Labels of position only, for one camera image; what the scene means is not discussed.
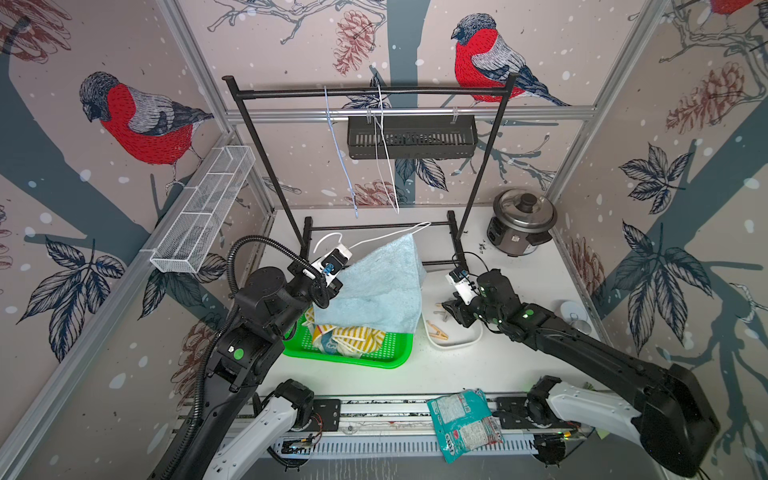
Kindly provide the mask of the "beige clothespin yellow towel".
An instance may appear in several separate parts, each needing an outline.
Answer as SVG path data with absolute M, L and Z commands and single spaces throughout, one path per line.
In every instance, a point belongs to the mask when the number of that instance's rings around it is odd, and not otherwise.
M 445 342 L 450 339 L 450 337 L 443 330 L 429 321 L 426 322 L 426 329 L 427 334 L 431 339 L 441 342 Z

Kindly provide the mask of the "yellow striped towel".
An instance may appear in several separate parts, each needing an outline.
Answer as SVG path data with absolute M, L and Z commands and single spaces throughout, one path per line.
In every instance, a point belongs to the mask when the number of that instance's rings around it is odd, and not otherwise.
M 370 327 L 339 327 L 315 322 L 314 310 L 308 310 L 303 325 L 311 336 L 311 345 L 322 354 L 348 358 L 361 358 L 377 352 L 384 343 L 386 333 Z

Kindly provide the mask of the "light blue towel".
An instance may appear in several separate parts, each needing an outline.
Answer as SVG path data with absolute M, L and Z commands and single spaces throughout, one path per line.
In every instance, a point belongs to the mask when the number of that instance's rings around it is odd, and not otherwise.
M 405 234 L 344 269 L 337 276 L 339 294 L 327 308 L 315 309 L 314 321 L 412 334 L 422 314 L 425 277 L 415 240 Z

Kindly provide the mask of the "light blue wire hanger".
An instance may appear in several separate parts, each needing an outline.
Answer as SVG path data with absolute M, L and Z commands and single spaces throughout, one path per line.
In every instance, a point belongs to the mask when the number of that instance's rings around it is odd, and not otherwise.
M 356 194 L 354 192 L 353 183 L 352 183 L 350 175 L 348 173 L 348 170 L 347 170 L 347 167 L 346 167 L 346 164 L 345 164 L 345 161 L 344 161 L 344 157 L 342 155 L 341 148 L 340 148 L 340 145 L 339 145 L 339 142 L 337 140 L 337 136 L 336 136 L 336 133 L 335 133 L 335 130 L 334 130 L 334 124 L 333 124 L 333 120 L 332 120 L 331 112 L 330 112 L 330 101 L 329 101 L 330 97 L 329 97 L 329 94 L 328 94 L 328 89 L 324 85 L 322 90 L 323 90 L 323 98 L 324 98 L 324 103 L 325 103 L 326 123 L 327 123 L 328 129 L 329 129 L 329 131 L 331 133 L 331 138 L 332 138 L 332 141 L 333 141 L 333 144 L 334 144 L 334 148 L 336 150 L 337 159 L 338 159 L 338 161 L 340 163 L 342 172 L 343 172 L 345 180 L 347 182 L 347 189 L 348 189 L 348 193 L 350 195 L 351 204 L 352 204 L 352 208 L 353 208 L 353 211 L 354 211 L 355 218 L 359 219 L 359 207 L 357 205 Z

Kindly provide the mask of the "white hanger with blue towel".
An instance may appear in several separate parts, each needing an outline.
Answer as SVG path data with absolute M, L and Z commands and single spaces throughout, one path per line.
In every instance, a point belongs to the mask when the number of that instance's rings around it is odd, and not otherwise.
M 390 237 L 399 237 L 399 236 L 406 235 L 406 234 L 417 234 L 420 231 L 430 227 L 431 225 L 432 225 L 431 222 L 420 222 L 420 223 L 417 223 L 417 224 L 415 224 L 413 226 L 410 226 L 410 227 L 407 227 L 407 228 L 403 228 L 403 229 L 400 229 L 400 230 L 396 230 L 394 232 L 390 232 L 390 233 L 387 233 L 387 234 L 384 234 L 384 235 L 380 235 L 380 236 L 377 236 L 377 237 L 369 237 L 367 239 L 363 239 L 363 240 L 355 243 L 354 245 L 349 247 L 349 250 L 355 249 L 356 247 L 364 245 L 364 244 L 378 242 L 378 241 L 381 241 L 381 240 L 384 240 L 384 239 L 389 239 Z M 312 250 L 312 254 L 315 254 L 317 252 L 317 250 L 319 249 L 320 245 L 326 239 L 328 239 L 330 237 L 337 237 L 338 238 L 338 243 L 341 244 L 342 240 L 343 240 L 343 233 L 341 231 L 332 231 L 332 232 L 326 234 L 325 236 L 323 236 L 315 244 L 315 246 L 314 246 L 314 248 Z

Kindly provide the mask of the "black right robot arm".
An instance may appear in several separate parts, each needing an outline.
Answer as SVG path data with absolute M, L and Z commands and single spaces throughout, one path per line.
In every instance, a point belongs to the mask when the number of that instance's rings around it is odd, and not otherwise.
M 456 267 L 443 309 L 465 328 L 476 322 L 513 342 L 562 360 L 607 387 L 607 392 L 543 376 L 528 392 L 529 418 L 587 424 L 640 447 L 667 471 L 695 477 L 720 430 L 698 379 L 673 364 L 661 367 L 622 353 L 570 326 L 552 311 L 523 303 L 498 269 L 476 279 Z

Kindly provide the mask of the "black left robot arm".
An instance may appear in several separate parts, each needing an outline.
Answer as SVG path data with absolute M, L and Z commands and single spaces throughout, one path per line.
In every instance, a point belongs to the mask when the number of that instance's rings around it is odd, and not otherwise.
M 293 277 L 277 267 L 261 267 L 238 285 L 235 260 L 249 243 L 288 257 Z M 351 257 L 347 247 L 337 245 L 309 262 L 260 235 L 232 245 L 226 266 L 233 308 L 202 356 L 190 413 L 151 478 L 240 479 L 279 437 L 310 423 L 314 393 L 300 382 L 282 382 L 265 401 L 257 389 L 300 318 L 311 306 L 327 308 L 339 293 L 337 277 Z

